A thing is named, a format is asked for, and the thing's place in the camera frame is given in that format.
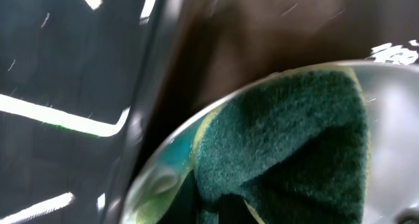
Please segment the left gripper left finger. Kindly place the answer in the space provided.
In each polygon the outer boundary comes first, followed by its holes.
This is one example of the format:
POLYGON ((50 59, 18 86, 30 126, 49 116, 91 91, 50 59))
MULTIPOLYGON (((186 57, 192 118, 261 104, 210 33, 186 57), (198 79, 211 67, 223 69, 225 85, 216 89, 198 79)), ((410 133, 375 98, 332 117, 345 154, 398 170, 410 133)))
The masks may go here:
POLYGON ((194 172, 190 171, 157 224, 197 224, 199 201, 194 172))

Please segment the black water basin tray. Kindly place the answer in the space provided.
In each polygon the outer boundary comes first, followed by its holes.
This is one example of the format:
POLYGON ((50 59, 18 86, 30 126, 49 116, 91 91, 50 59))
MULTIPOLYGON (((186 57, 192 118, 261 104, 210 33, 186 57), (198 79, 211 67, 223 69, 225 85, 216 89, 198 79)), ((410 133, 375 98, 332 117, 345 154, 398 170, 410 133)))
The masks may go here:
POLYGON ((1 0, 1 222, 118 223, 184 0, 1 0))

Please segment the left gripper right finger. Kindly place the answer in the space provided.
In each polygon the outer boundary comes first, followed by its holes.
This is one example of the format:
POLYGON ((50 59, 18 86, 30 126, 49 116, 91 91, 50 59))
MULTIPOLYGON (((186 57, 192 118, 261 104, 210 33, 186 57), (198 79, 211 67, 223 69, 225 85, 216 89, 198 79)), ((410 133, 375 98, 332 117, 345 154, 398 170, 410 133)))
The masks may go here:
POLYGON ((222 195, 218 202, 219 224, 257 224, 241 196, 222 195))

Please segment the dark grey serving tray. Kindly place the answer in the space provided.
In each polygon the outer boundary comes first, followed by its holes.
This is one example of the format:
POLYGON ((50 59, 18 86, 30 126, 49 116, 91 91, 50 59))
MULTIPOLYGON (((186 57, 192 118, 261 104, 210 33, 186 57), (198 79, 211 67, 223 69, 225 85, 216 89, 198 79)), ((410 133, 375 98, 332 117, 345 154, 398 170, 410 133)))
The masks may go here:
POLYGON ((187 0, 140 157, 210 103, 271 73, 355 64, 372 105, 372 179, 418 184, 418 0, 187 0))

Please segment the green yellow sponge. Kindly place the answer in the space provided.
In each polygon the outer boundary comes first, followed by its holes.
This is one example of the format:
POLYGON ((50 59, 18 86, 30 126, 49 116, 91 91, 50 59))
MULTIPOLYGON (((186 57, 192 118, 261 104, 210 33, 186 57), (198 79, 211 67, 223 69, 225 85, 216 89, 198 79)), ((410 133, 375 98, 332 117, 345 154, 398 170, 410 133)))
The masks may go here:
POLYGON ((219 223, 222 195, 257 223, 361 223, 370 132, 354 70, 275 73, 214 102, 164 140, 130 190, 121 221, 157 223, 186 175, 197 223, 219 223))

